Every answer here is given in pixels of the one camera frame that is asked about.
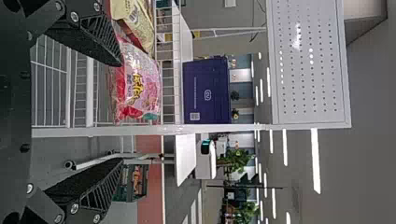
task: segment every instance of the potted plant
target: potted plant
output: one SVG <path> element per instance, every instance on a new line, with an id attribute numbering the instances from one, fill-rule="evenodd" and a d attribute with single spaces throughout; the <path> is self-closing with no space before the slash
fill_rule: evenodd
<path id="1" fill-rule="evenodd" d="M 230 173 L 237 171 L 238 173 L 244 173 L 244 167 L 248 165 L 248 161 L 253 157 L 249 155 L 248 151 L 238 148 L 234 150 L 228 150 L 225 157 L 220 157 L 217 160 L 219 167 L 228 167 Z"/>
<path id="2" fill-rule="evenodd" d="M 234 211 L 236 224 L 249 224 L 251 219 L 259 214 L 259 206 L 253 202 L 246 202 Z"/>
<path id="3" fill-rule="evenodd" d="M 237 92 L 237 91 L 232 91 L 232 92 L 231 92 L 231 100 L 232 100 L 232 101 L 238 101 L 238 100 L 239 100 L 239 92 Z"/>

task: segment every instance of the ceiling light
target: ceiling light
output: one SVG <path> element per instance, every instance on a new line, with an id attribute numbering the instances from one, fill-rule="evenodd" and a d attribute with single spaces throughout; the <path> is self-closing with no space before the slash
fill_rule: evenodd
<path id="1" fill-rule="evenodd" d="M 260 190 L 256 189 L 256 200 L 257 200 L 257 204 L 259 204 L 259 199 L 260 199 Z"/>
<path id="2" fill-rule="evenodd" d="M 262 207 L 262 201 L 260 201 L 260 220 L 264 221 L 264 210 Z"/>
<path id="3" fill-rule="evenodd" d="M 256 106 L 259 106 L 259 87 L 256 86 Z"/>
<path id="4" fill-rule="evenodd" d="M 286 224 L 290 224 L 291 220 L 290 220 L 290 213 L 286 212 Z"/>
<path id="5" fill-rule="evenodd" d="M 267 173 L 264 173 L 264 197 L 268 197 L 268 180 L 267 180 Z"/>
<path id="6" fill-rule="evenodd" d="M 253 63 L 253 60 L 250 62 L 250 73 L 251 73 L 251 77 L 254 77 L 254 63 Z"/>
<path id="7" fill-rule="evenodd" d="M 273 218 L 276 219 L 276 191 L 272 189 L 272 196 L 273 196 Z"/>
<path id="8" fill-rule="evenodd" d="M 260 140 L 261 140 L 261 138 L 262 138 L 261 135 L 262 135 L 262 134 L 260 133 L 260 131 L 257 131 L 257 141 L 258 141 L 258 142 L 260 142 Z"/>
<path id="9" fill-rule="evenodd" d="M 272 130 L 270 130 L 270 152 L 271 154 L 274 154 L 274 138 Z"/>
<path id="10" fill-rule="evenodd" d="M 262 78 L 260 78 L 260 100 L 264 103 L 264 90 L 262 86 Z"/>
<path id="11" fill-rule="evenodd" d="M 314 178 L 314 190 L 320 194 L 320 161 L 319 161 L 319 143 L 318 143 L 318 129 L 311 129 L 311 144 L 312 144 L 312 175 Z"/>
<path id="12" fill-rule="evenodd" d="M 258 174 L 259 173 L 259 166 L 258 166 L 258 158 L 257 158 L 257 156 L 254 158 L 254 164 L 256 165 L 256 174 Z"/>
<path id="13" fill-rule="evenodd" d="M 262 164 L 259 163 L 259 181 L 262 183 Z"/>
<path id="14" fill-rule="evenodd" d="M 267 89 L 268 89 L 268 97 L 271 97 L 271 76 L 270 76 L 270 68 L 267 67 Z"/>
<path id="15" fill-rule="evenodd" d="M 283 163 L 285 166 L 288 166 L 288 136 L 286 133 L 286 129 L 282 130 L 282 138 L 283 138 Z"/>

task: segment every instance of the white wall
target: white wall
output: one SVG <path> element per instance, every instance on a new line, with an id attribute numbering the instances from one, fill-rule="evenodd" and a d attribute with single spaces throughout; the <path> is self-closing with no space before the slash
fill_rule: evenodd
<path id="1" fill-rule="evenodd" d="M 254 147 L 253 133 L 231 133 L 228 135 L 230 147 L 235 147 L 235 142 L 239 142 L 239 148 Z"/>
<path id="2" fill-rule="evenodd" d="M 345 20 L 386 15 L 386 0 L 344 0 Z"/>

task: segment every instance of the gray floor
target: gray floor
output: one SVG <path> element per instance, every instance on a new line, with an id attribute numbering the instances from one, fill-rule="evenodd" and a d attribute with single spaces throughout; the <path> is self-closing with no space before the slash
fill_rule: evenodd
<path id="1" fill-rule="evenodd" d="M 164 138 L 165 153 L 174 152 L 174 139 L 175 138 L 171 136 L 166 136 Z M 196 179 L 187 179 L 180 187 L 178 187 L 174 175 L 174 166 L 166 165 L 164 172 L 166 223 L 200 223 L 200 219 L 198 216 L 198 192 L 201 189 L 201 181 Z M 191 211 L 191 209 L 194 209 L 194 206 L 196 209 L 195 214 L 193 211 Z"/>

